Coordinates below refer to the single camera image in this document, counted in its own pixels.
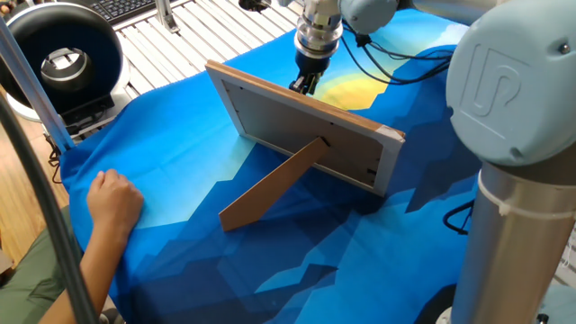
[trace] wire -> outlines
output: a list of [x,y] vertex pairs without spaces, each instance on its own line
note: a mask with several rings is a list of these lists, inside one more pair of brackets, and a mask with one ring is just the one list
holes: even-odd
[[[358,60],[356,59],[356,57],[354,56],[354,54],[352,53],[352,50],[348,47],[347,41],[344,37],[341,37],[340,39],[342,40],[342,43],[344,44],[346,51],[348,52],[348,54],[350,55],[350,58],[354,61],[354,63],[356,64],[356,66],[368,77],[382,82],[386,85],[393,85],[393,86],[404,86],[404,85],[410,85],[410,84],[414,84],[420,81],[424,81],[426,79],[429,79],[431,77],[437,76],[438,74],[446,71],[449,66],[450,66],[450,61],[452,60],[452,56],[453,56],[453,52],[447,49],[437,49],[434,50],[426,55],[422,55],[422,56],[411,56],[411,55],[406,55],[406,54],[400,54],[400,53],[395,53],[392,51],[389,51],[387,49],[385,49],[384,47],[382,47],[380,44],[373,42],[369,36],[367,35],[358,35],[348,24],[347,21],[343,20],[342,24],[344,25],[344,30],[351,32],[352,34],[355,35],[356,37],[356,45],[359,48],[362,48],[364,50],[364,53],[366,54],[366,56],[372,61],[372,63],[386,76],[390,79],[390,81],[384,80],[382,78],[379,78],[378,76],[375,76],[373,74],[370,74],[368,71],[366,71],[366,69],[364,67],[362,67],[360,65],[360,63],[358,62]],[[437,66],[431,68],[428,72],[424,73],[421,76],[412,78],[412,79],[404,79],[404,78],[399,78],[394,76],[392,73],[389,73],[388,71],[386,71],[386,69],[384,69],[380,63],[378,63],[378,61],[375,59],[375,57],[372,55],[372,53],[370,52],[370,50],[368,50],[368,48],[366,47],[366,45],[371,46],[372,48],[374,48],[375,50],[379,50],[380,52],[383,52],[385,54],[387,54],[391,59],[396,59],[396,60],[404,60],[404,59],[415,59],[415,60],[427,60],[427,61],[442,61],[440,64],[438,64]],[[447,52],[450,53],[450,55],[444,55],[441,57],[432,57],[432,55],[435,55],[437,53],[440,52]]]
[[38,162],[36,155],[32,151],[32,147],[16,120],[12,108],[2,95],[0,95],[0,123],[4,126],[4,130],[22,162],[24,171],[30,179],[38,199],[54,251],[56,252],[58,265],[64,276],[64,284],[70,296],[70,303],[72,304],[76,322],[97,324],[99,321],[94,305],[88,295],[84,279],[80,274],[80,260],[72,252],[72,243],[68,239],[66,224],[59,212],[54,193],[50,189],[50,184],[42,172],[40,162]]
[[440,72],[446,71],[450,65],[450,62],[443,62],[440,63],[438,66],[432,68],[431,70],[429,70],[427,73],[423,74],[422,76],[419,76],[417,78],[414,79],[402,79],[396,76],[393,76],[391,73],[388,73],[379,63],[378,61],[374,58],[374,56],[372,56],[372,53],[370,53],[370,50],[368,50],[366,48],[366,46],[362,47],[362,49],[364,50],[364,53],[366,53],[366,55],[368,56],[368,58],[376,65],[376,67],[385,75],[387,76],[390,80],[396,81],[399,84],[403,84],[403,85],[409,85],[409,84],[413,84],[413,83],[417,83],[423,80],[426,80],[427,78],[433,77],[435,75],[437,75]]
[[52,152],[50,153],[50,155],[48,157],[48,164],[51,167],[55,167],[54,174],[52,174],[52,182],[54,184],[58,184],[58,185],[62,184],[61,180],[56,180],[56,175],[58,174],[58,171],[60,170],[60,150],[58,149],[58,147],[56,145],[54,145],[54,143],[52,143],[52,141],[50,140],[50,137],[48,135],[44,134],[44,139],[52,147]]
[[[423,59],[423,60],[441,60],[441,59],[452,59],[452,51],[448,50],[448,49],[436,49],[433,50],[431,52],[429,52],[428,54],[425,55],[421,55],[421,56],[412,56],[412,55],[406,55],[406,54],[399,54],[399,53],[395,53],[393,51],[389,51],[387,49],[385,49],[384,47],[382,47],[380,44],[378,44],[375,41],[372,41],[370,44],[371,47],[373,47],[375,50],[379,50],[382,53],[388,54],[388,56],[391,59],[397,59],[397,60],[403,60],[403,59]],[[431,58],[430,56],[432,56],[433,54],[437,54],[439,52],[446,52],[446,53],[451,53],[450,55],[445,55],[445,56],[441,56],[441,57],[433,57]]]
[[[453,230],[460,235],[468,235],[468,230],[465,230],[464,227],[468,223],[468,219],[472,217],[473,206],[474,206],[474,199],[472,199],[471,201],[447,212],[446,215],[444,215],[444,217],[442,218],[442,222],[450,230]],[[464,220],[463,226],[461,228],[457,228],[456,226],[454,226],[450,223],[449,220],[451,217],[456,215],[458,212],[462,212],[462,211],[465,211],[467,209],[470,209],[470,211],[468,212],[468,215],[466,216],[466,219]]]

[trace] robot logo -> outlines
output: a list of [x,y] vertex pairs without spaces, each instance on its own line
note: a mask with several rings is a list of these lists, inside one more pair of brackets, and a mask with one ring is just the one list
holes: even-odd
[[526,63],[495,49],[476,46],[461,106],[467,105],[470,113],[481,117],[493,111],[502,113],[502,109],[518,97],[522,85],[520,75],[527,68]]

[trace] keyboard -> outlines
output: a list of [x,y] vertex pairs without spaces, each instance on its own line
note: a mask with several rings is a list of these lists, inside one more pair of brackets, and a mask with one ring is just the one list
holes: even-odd
[[122,23],[156,8],[154,0],[87,0],[89,8],[111,25]]

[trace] blue fabric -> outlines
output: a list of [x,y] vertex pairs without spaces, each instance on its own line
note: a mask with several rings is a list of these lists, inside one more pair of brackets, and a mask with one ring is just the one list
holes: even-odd
[[[373,39],[417,54],[453,27],[405,11]],[[374,55],[397,77],[435,64]],[[227,64],[288,86],[293,59],[291,32]],[[318,96],[365,81],[340,50]],[[474,197],[480,168],[453,132],[445,86],[446,73],[390,85],[353,111],[406,132],[385,198],[312,169],[261,221],[228,233],[218,213],[286,157],[238,136],[205,73],[144,94],[62,157],[78,241],[92,231],[92,179],[116,168],[146,200],[111,290],[129,323],[412,323],[458,278],[466,238],[442,216]]]

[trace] human hand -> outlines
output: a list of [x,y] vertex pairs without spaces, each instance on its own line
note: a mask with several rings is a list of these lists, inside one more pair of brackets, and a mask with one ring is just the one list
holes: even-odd
[[144,203],[142,193],[116,170],[100,171],[87,196],[94,231],[127,239],[136,225]]

